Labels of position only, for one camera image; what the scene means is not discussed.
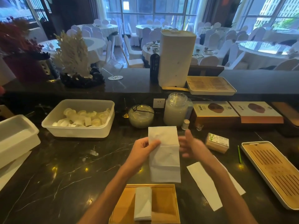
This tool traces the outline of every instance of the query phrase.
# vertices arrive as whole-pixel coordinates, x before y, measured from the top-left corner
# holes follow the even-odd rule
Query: bamboo tea tray
[[[136,187],[152,188],[152,220],[134,221]],[[119,198],[109,224],[180,224],[174,184],[127,184]]]
[[[223,77],[187,76],[187,84],[193,95],[234,95],[237,90]]]
[[[242,150],[286,209],[299,210],[299,171],[271,143],[245,142]]]

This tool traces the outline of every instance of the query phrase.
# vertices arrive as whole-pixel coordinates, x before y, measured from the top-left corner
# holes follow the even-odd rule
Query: glass base
[[[111,76],[108,79],[109,80],[118,80],[118,79],[122,79],[122,78],[123,78],[123,76]]]

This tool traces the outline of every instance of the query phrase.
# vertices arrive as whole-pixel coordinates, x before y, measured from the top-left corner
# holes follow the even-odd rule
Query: electrical outlet
[[[154,99],[153,108],[164,108],[165,99]]]

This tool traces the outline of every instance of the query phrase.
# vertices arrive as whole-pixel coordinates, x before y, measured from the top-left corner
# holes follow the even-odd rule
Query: white coral decoration
[[[63,70],[70,75],[80,74],[82,77],[90,77],[91,68],[88,61],[87,46],[82,37],[82,32],[79,31],[72,36],[68,36],[64,31],[60,36],[55,35],[60,49],[54,55],[55,59],[65,67]]]

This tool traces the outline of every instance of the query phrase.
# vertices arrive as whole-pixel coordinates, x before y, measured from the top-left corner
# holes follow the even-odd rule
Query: box with brown oval print
[[[241,123],[283,123],[283,117],[263,101],[230,101]]]
[[[240,123],[240,116],[227,101],[193,101],[191,121],[206,127],[227,128]]]

